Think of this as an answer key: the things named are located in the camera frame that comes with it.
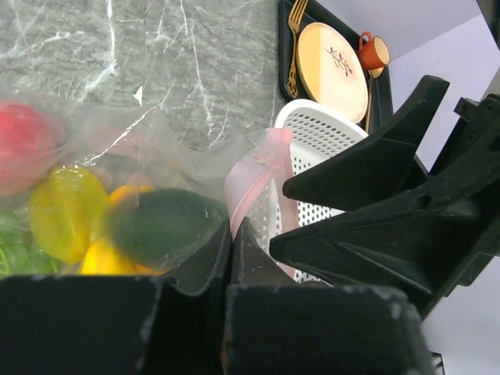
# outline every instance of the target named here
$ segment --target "marble surface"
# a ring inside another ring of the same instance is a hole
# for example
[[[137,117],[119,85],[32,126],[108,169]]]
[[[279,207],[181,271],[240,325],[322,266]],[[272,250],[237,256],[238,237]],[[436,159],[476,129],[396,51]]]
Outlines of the marble surface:
[[[160,105],[207,149],[273,125],[277,0],[0,0],[0,81],[115,107]]]

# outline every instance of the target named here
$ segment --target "plate with orange rim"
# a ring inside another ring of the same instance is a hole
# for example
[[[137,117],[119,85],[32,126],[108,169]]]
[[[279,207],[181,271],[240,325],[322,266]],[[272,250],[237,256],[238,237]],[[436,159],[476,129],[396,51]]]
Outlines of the plate with orange rim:
[[[309,97],[354,123],[366,114],[368,88],[354,49],[333,27],[309,24],[300,33],[297,67]]]

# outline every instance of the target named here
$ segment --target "fork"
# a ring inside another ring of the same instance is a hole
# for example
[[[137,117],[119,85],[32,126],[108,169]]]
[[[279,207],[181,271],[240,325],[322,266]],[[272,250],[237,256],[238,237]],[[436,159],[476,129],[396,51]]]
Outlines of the fork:
[[[287,89],[292,98],[297,98],[297,64],[295,63],[295,48],[297,47],[297,35],[300,29],[300,23],[304,16],[305,7],[309,0],[295,0],[294,5],[291,7],[290,15],[288,16],[288,27],[290,27],[291,34],[294,36],[294,48],[291,55],[290,71],[288,73]]]

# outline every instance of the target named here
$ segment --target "orange mug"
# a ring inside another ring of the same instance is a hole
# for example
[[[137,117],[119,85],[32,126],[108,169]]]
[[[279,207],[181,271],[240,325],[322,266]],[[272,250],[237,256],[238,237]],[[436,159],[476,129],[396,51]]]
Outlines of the orange mug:
[[[368,42],[363,45],[363,38],[368,37]],[[359,37],[358,57],[361,66],[365,70],[378,69],[386,66],[391,61],[389,48],[381,37],[372,37],[365,31]]]

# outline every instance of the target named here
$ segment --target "white basket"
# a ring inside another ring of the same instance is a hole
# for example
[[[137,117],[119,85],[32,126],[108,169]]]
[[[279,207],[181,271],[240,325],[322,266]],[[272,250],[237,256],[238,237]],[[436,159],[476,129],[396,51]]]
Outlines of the white basket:
[[[368,135],[352,121],[305,99],[286,104],[278,113],[274,126],[293,129],[291,159],[294,174],[336,156]],[[301,227],[339,213],[342,211],[320,205],[298,203]],[[276,187],[273,184],[262,193],[259,201],[248,213],[248,218],[256,232],[259,246],[269,254],[270,239],[281,234],[280,209],[277,204]],[[295,272],[294,279],[299,283],[317,280],[301,271]]]

